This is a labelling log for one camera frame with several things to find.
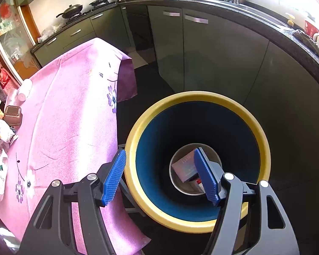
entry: yellow rim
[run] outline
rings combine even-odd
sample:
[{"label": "yellow rim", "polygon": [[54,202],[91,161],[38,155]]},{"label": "yellow rim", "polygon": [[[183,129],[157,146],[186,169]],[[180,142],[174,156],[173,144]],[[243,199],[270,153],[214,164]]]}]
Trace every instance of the yellow rim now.
[{"label": "yellow rim", "polygon": [[[269,179],[269,174],[271,172],[271,153],[269,151],[266,135],[258,121],[247,109],[238,104],[236,101],[233,101],[232,99],[219,94],[203,91],[191,91],[174,94],[155,103],[154,105],[149,107],[142,114],[142,116],[140,116],[140,118],[131,129],[125,146],[125,151],[127,153],[127,164],[124,173],[133,198],[136,200],[142,210],[152,219],[170,229],[181,232],[209,233],[213,231],[216,220],[202,222],[185,221],[174,218],[156,207],[143,191],[136,171],[136,150],[138,142],[143,131],[151,122],[151,120],[159,113],[173,105],[191,101],[216,103],[230,109],[238,116],[240,116],[252,130],[254,137],[258,143],[260,152],[260,171],[257,182],[259,182],[260,180]],[[248,204],[243,203],[241,218],[247,215],[247,212]]]}]

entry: brown box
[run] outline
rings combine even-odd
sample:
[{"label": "brown box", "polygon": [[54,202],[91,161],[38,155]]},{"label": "brown box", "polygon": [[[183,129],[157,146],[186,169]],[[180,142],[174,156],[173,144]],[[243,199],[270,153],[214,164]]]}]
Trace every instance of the brown box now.
[{"label": "brown box", "polygon": [[18,127],[21,126],[21,122],[22,122],[21,107],[14,106],[14,105],[6,106],[3,120],[9,126],[18,126]]}]

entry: pot lid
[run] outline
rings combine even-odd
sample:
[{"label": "pot lid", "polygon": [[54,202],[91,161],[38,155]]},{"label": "pot lid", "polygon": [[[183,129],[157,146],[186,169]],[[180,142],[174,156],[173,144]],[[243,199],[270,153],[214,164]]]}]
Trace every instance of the pot lid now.
[{"label": "pot lid", "polygon": [[67,13],[67,12],[69,12],[69,11],[71,11],[71,10],[73,10],[73,9],[76,9],[76,8],[78,8],[78,7],[80,7],[80,6],[81,6],[81,5],[79,5],[79,4],[69,5],[69,7],[64,11],[64,14]]},{"label": "pot lid", "polygon": [[99,4],[102,4],[102,3],[107,3],[107,1],[108,0],[95,0],[92,3],[90,3],[89,5],[95,6],[95,5],[99,5]]}]

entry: cabinet handle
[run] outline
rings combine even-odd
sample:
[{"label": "cabinet handle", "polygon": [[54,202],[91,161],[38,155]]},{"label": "cabinet handle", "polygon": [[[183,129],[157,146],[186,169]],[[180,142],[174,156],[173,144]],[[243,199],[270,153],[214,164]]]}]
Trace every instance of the cabinet handle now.
[{"label": "cabinet handle", "polygon": [[103,15],[102,13],[101,13],[101,14],[98,14],[98,15],[96,15],[95,17],[93,17],[92,20],[93,20],[93,19],[96,19],[96,18],[98,18],[98,17],[100,17],[100,16],[102,16],[102,15]]},{"label": "cabinet handle", "polygon": [[77,31],[75,31],[74,33],[70,34],[70,36],[74,36],[75,34],[79,33],[82,29],[79,29]]},{"label": "cabinet handle", "polygon": [[208,19],[196,18],[196,17],[192,17],[192,16],[189,16],[189,15],[185,15],[184,18],[187,19],[187,20],[196,22],[196,23],[208,24]]},{"label": "cabinet handle", "polygon": [[167,12],[167,11],[164,11],[163,14],[167,15],[167,16],[180,16],[179,12]]},{"label": "cabinet handle", "polygon": [[55,37],[55,38],[53,38],[49,43],[47,43],[47,45],[50,45],[52,42],[54,42],[54,41],[56,41],[57,40],[57,38]]}]

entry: black countertop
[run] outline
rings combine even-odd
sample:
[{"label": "black countertop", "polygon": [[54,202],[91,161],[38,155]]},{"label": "black countertop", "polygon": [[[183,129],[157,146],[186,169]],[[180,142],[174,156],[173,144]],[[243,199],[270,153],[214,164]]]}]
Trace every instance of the black countertop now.
[{"label": "black countertop", "polygon": [[319,57],[315,55],[309,48],[296,39],[292,35],[291,30],[285,30],[281,27],[272,25],[265,20],[257,18],[250,13],[243,12],[241,10],[228,7],[224,4],[218,4],[217,2],[203,1],[203,0],[133,0],[115,5],[110,5],[101,9],[92,11],[91,13],[79,18],[78,20],[64,26],[55,34],[50,36],[46,41],[34,46],[31,52],[35,52],[44,43],[51,40],[57,34],[68,29],[70,26],[89,18],[99,12],[111,9],[118,5],[147,5],[147,6],[167,6],[192,9],[200,12],[205,12],[211,15],[219,16],[227,20],[233,21],[239,25],[242,25],[256,33],[267,38],[269,41],[280,47],[293,57],[300,65],[302,65],[311,76],[319,83]]}]

